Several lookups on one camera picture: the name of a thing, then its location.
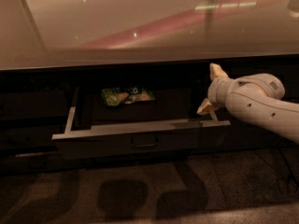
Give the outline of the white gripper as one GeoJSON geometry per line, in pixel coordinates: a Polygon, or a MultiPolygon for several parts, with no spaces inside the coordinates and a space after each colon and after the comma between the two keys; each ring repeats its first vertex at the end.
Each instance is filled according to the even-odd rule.
{"type": "Polygon", "coordinates": [[[207,98],[197,109],[198,115],[207,115],[225,105],[225,99],[230,86],[234,83],[227,73],[216,63],[209,65],[210,79],[213,80],[207,91],[207,98]]]}

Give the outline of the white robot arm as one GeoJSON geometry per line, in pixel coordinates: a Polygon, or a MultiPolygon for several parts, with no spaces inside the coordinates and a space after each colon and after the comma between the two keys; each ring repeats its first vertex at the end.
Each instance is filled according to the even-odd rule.
{"type": "Polygon", "coordinates": [[[282,101],[285,89],[271,74],[230,78],[221,66],[209,66],[211,84],[197,109],[206,115],[225,107],[235,118],[299,143],[299,104],[282,101]]]}

